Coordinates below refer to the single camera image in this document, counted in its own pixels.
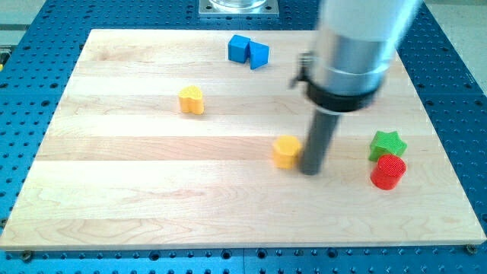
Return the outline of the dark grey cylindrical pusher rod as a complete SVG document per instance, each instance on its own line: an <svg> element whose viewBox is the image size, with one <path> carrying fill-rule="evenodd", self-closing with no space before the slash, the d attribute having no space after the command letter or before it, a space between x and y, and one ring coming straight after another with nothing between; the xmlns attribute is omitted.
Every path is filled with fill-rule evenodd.
<svg viewBox="0 0 487 274"><path fill-rule="evenodd" d="M299 161L299 170L306 175L317 175L333 138L340 115L316 110L307 134L307 141Z"/></svg>

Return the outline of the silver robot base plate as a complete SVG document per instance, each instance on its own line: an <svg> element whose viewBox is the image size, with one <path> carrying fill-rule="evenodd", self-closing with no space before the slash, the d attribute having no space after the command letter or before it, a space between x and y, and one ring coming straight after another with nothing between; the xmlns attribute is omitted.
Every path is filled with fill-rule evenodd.
<svg viewBox="0 0 487 274"><path fill-rule="evenodd" d="M278 0L198 0L200 18L276 18L279 16Z"/></svg>

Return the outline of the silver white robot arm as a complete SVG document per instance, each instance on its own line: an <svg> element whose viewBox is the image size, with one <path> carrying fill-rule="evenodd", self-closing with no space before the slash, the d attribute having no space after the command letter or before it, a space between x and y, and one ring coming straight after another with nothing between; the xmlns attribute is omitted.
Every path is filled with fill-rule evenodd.
<svg viewBox="0 0 487 274"><path fill-rule="evenodd" d="M316 35L299 57L295 82L306 83L315 112L299 160L306 175L320 172L339 118L372 104L396 45L415 17L419 0L325 0Z"/></svg>

